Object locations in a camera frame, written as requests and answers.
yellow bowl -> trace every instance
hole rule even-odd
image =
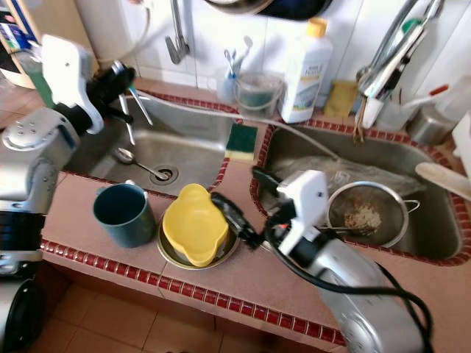
[[[198,184],[182,189],[164,213],[162,226],[170,244],[198,267],[210,264],[229,230],[209,192]]]

yellow sponge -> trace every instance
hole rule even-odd
[[[225,157],[235,160],[254,160],[257,131],[256,127],[233,124]]]

white plastic bottle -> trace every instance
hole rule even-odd
[[[333,52],[332,43],[324,36],[327,21],[312,18],[307,36],[299,38],[291,50],[286,72],[286,91],[278,104],[278,111],[288,123],[299,123],[311,118],[322,79]]]

stainless steel sink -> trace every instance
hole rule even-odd
[[[135,146],[126,125],[111,119],[98,135],[83,137],[66,170],[114,182],[132,179],[142,188],[174,196],[189,183],[208,188],[215,182],[224,161],[231,119],[147,97],[143,103],[154,122],[150,126],[137,104],[132,99],[127,102],[134,117]],[[138,162],[168,174],[169,181],[159,182],[136,165],[121,164],[113,157],[118,147],[132,151]]]
[[[415,166],[421,162],[432,161],[428,155],[400,143],[383,140],[367,140],[357,146],[350,135],[327,130],[300,128],[342,158],[365,165],[375,165],[393,173],[415,177],[426,187],[423,192],[410,195],[408,199],[420,201],[420,208],[410,213],[408,231],[393,249],[440,260],[452,257],[461,249],[461,235],[453,214],[449,193],[415,174]],[[285,130],[273,133],[265,167],[269,171],[279,171],[296,160],[309,155],[323,155],[316,147],[294,137]],[[271,196],[261,192],[261,204],[272,204]]]

strainer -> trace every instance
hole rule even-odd
[[[414,204],[410,210],[406,204]],[[402,200],[392,189],[376,182],[353,182],[339,188],[329,199],[327,225],[374,229],[367,236],[352,231],[349,238],[389,248],[406,233],[408,214],[419,208],[417,200]]]

